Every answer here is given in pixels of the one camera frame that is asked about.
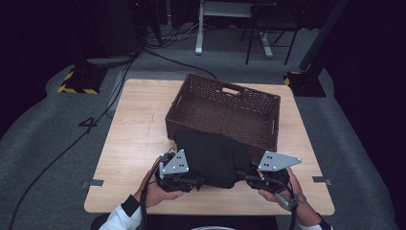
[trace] human hand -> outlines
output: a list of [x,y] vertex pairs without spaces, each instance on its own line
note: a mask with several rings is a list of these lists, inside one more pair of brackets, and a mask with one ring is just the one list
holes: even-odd
[[[286,170],[289,173],[290,177],[290,184],[288,184],[288,187],[293,190],[293,194],[298,196],[300,202],[305,202],[305,196],[303,195],[302,187],[298,181],[298,178],[290,168],[286,168]],[[289,212],[291,211],[290,208],[283,204],[279,199],[277,199],[274,194],[271,194],[265,190],[258,190],[258,193],[268,201],[277,202],[284,210],[287,210]],[[291,199],[290,193],[287,190],[280,192],[279,196],[281,196],[286,201],[289,201]]]
[[[159,159],[155,160],[155,163],[152,165],[153,166],[159,161]],[[180,196],[183,195],[182,191],[174,191],[174,192],[165,192],[163,191],[157,184],[156,184],[156,179],[154,176],[154,173],[151,170],[149,170],[146,174],[146,176],[143,179],[143,182],[140,185],[140,188],[138,189],[138,191],[134,194],[135,199],[138,200],[138,202],[140,202],[141,200],[141,193],[142,190],[144,189],[146,183],[147,183],[147,179],[149,177],[149,175],[152,173],[152,177],[151,177],[151,181],[148,184],[148,190],[147,190],[147,200],[146,200],[146,207],[152,207],[155,206],[159,203],[161,203],[163,200],[174,200]]]
[[[303,226],[314,226],[319,224],[322,220],[321,217],[314,211],[314,209],[307,203],[305,195],[302,191],[301,184],[298,181],[296,175],[292,172],[290,168],[286,168],[287,172],[289,173],[290,177],[290,184],[288,185],[289,188],[293,191],[299,199],[299,206],[296,210],[296,218],[298,222]],[[291,212],[292,210],[284,205],[277,197],[265,190],[259,190],[258,193],[263,196],[266,200],[271,202],[277,202],[284,210]],[[284,190],[279,193],[285,200],[289,201],[291,199],[290,193],[287,190]]]

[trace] white sleeve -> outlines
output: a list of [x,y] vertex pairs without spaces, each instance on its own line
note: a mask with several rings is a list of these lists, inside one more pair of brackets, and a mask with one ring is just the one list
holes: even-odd
[[135,213],[129,217],[122,206],[119,205],[111,214],[108,216],[107,222],[101,226],[101,230],[121,230],[128,229],[134,230],[140,225],[143,216],[141,214],[141,207],[135,211]]
[[310,227],[303,226],[300,223],[298,223],[298,224],[302,230],[323,230],[323,228],[319,224],[310,226]]

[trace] chair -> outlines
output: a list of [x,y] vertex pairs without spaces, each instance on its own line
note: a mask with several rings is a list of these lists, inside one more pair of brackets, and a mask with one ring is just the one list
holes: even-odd
[[[293,43],[296,38],[296,34],[299,30],[298,23],[293,16],[291,10],[282,3],[268,3],[268,4],[256,4],[251,7],[251,18],[250,24],[251,34],[250,42],[248,45],[247,58],[245,59],[245,64],[248,64],[248,59],[250,57],[252,40],[254,37],[254,32],[257,33],[270,33],[279,32],[281,33],[277,39],[273,42],[274,44],[282,37],[285,32],[293,32],[292,40],[290,45],[273,45],[273,47],[289,47],[287,52],[286,60],[284,65],[287,64],[289,60],[290,52],[292,51]],[[248,28],[245,28],[240,40],[245,35]]]

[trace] wooden tabletop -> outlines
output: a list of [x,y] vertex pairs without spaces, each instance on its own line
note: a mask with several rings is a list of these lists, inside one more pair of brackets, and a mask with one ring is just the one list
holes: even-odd
[[[178,93],[180,80],[127,80],[84,203],[90,213],[108,213],[139,188],[155,159],[175,147],[168,139],[165,116]],[[292,170],[301,182],[307,201],[321,215],[332,215],[327,185],[313,182],[322,176],[291,90],[284,85],[241,84],[281,96],[278,152],[300,157]],[[203,186],[173,201],[148,209],[151,214],[180,215],[290,215],[239,181],[232,189]]]

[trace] wicker basket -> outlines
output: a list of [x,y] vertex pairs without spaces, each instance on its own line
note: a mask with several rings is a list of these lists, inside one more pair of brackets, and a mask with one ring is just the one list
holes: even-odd
[[278,95],[188,75],[166,116],[168,137],[176,130],[221,133],[260,161],[277,150],[280,103]]

